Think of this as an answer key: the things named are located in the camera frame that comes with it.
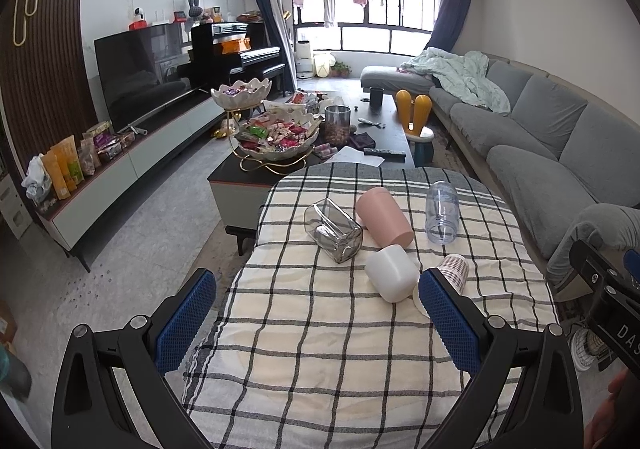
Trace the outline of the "person right hand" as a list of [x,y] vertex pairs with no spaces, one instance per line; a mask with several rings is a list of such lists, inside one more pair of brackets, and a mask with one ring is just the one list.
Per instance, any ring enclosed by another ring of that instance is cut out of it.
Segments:
[[608,397],[600,404],[597,412],[585,428],[584,448],[597,448],[608,435],[615,420],[615,402],[628,375],[623,369],[608,384]]

